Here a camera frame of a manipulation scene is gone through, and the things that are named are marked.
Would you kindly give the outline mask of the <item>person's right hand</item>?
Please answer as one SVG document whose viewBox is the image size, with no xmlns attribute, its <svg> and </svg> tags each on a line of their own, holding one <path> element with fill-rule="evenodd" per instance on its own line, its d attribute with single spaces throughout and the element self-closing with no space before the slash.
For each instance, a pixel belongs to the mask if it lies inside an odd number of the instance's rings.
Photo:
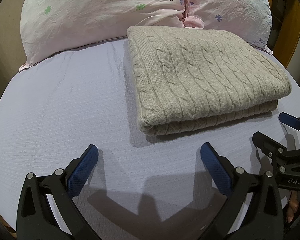
<svg viewBox="0 0 300 240">
<path fill-rule="evenodd" d="M 288 202 L 288 210 L 287 210 L 287 222 L 289 224 L 294 219 L 294 215 L 297 213 L 298 208 L 299 208 L 298 192 L 291 191 L 289 202 Z"/>
</svg>

